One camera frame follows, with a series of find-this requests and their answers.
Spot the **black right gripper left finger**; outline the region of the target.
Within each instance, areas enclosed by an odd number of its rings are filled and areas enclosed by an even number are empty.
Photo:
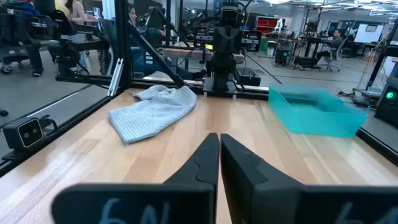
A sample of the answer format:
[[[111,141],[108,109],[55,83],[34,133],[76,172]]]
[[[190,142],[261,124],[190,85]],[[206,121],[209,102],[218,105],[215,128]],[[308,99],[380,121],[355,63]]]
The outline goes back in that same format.
[[[52,204],[55,224],[215,224],[220,141],[210,133],[162,184],[71,185]]]

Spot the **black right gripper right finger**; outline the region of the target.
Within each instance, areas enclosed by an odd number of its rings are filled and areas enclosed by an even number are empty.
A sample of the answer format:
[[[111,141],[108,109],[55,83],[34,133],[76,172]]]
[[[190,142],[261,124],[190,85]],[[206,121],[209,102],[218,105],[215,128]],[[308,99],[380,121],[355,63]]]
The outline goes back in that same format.
[[[306,185],[221,135],[233,224],[398,224],[398,187]]]

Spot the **grey microfiber towel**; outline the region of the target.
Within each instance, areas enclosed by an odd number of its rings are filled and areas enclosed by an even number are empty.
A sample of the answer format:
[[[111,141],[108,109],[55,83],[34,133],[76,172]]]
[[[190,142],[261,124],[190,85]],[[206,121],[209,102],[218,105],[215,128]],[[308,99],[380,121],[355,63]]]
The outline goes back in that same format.
[[[109,112],[109,120],[124,144],[159,134],[183,118],[197,103],[197,95],[187,86],[152,86],[134,95],[139,101]]]

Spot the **teal translucent plastic basket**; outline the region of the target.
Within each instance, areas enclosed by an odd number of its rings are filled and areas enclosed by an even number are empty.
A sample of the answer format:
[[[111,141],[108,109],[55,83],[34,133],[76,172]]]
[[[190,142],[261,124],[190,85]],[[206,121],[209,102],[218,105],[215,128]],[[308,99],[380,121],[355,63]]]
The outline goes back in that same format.
[[[367,119],[365,112],[316,86],[272,84],[268,101],[282,124],[298,134],[352,138]]]

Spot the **red storage shelf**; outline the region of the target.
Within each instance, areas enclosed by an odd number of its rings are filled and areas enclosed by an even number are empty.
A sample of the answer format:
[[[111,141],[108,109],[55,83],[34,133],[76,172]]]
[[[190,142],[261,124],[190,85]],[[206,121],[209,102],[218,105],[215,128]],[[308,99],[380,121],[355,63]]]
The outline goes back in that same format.
[[[278,18],[257,16],[255,28],[263,34],[271,33],[277,25]]]

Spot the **background wooden table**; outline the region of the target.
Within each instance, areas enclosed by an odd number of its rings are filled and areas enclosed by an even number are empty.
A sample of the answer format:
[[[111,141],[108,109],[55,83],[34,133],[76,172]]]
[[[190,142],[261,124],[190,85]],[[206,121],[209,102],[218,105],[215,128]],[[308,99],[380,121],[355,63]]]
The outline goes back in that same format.
[[[165,48],[163,49],[163,53],[168,57],[181,57],[181,58],[199,58],[202,59],[205,57],[207,61],[210,61],[212,56],[214,55],[213,52],[206,50],[205,52],[202,49],[175,49],[175,48]]]

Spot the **grey office chair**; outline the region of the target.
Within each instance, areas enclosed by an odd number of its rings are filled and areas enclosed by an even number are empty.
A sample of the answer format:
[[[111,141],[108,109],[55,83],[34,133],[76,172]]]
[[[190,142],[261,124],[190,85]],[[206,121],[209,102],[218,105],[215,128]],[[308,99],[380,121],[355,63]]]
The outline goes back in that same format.
[[[318,65],[319,72],[322,72],[324,70],[328,70],[329,72],[333,72],[334,70],[336,70],[337,72],[340,72],[340,68],[335,63],[337,61],[339,61],[342,56],[343,46],[344,46],[345,42],[346,42],[346,39],[343,39],[338,48],[336,48],[336,47],[328,47],[327,48],[327,51],[329,52],[329,56],[323,57],[325,63]]]

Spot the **black box with green light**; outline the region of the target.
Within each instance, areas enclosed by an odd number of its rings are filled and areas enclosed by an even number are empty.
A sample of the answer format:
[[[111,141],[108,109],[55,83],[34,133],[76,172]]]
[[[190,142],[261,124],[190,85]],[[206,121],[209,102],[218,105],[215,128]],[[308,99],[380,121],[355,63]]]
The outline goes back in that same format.
[[[398,78],[389,77],[377,103],[375,118],[398,129]]]

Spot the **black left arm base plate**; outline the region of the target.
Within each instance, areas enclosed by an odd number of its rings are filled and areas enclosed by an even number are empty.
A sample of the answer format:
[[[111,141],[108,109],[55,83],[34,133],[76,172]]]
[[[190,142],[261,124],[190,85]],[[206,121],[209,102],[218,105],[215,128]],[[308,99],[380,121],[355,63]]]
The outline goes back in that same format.
[[[213,77],[206,78],[203,82],[203,91],[212,93],[227,93],[237,95],[238,93],[261,93],[269,92],[268,87],[239,85],[236,80],[226,80],[222,84],[218,84]]]

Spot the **silver metal bracket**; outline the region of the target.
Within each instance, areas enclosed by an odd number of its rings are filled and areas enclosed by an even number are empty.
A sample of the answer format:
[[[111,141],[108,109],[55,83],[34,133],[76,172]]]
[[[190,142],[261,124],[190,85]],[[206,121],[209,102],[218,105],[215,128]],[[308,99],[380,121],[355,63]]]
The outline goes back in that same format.
[[[124,59],[119,58],[113,72],[112,80],[108,88],[107,96],[114,96],[119,88],[119,82],[123,73]]]

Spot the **white wall board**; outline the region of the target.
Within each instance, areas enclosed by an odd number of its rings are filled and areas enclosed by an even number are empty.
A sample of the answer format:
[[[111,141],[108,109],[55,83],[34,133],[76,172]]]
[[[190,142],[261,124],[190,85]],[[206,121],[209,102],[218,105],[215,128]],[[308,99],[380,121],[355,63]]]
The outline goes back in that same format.
[[[383,25],[360,24],[354,42],[368,44],[379,40]]]

